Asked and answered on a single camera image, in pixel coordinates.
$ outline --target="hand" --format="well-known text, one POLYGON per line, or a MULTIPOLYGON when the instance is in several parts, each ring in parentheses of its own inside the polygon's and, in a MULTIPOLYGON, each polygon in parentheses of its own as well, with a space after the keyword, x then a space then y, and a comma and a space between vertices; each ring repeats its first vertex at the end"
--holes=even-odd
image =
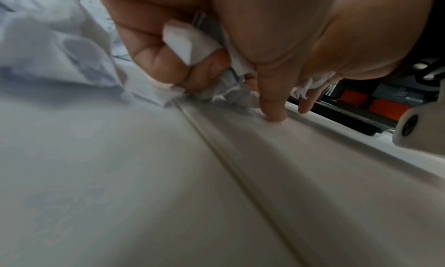
POLYGON ((304 65, 300 82, 325 72, 336 75, 300 100, 311 110, 321 92, 343 78, 373 79, 394 71, 427 23, 433 0, 337 0, 321 38, 304 65))
POLYGON ((163 26, 171 19, 190 22, 196 11, 215 14, 238 51, 256 64, 260 106, 272 121, 286 118, 284 104, 333 1, 102 0, 132 59, 156 80, 188 92, 215 84, 229 57, 217 51, 187 67, 162 42, 163 26))

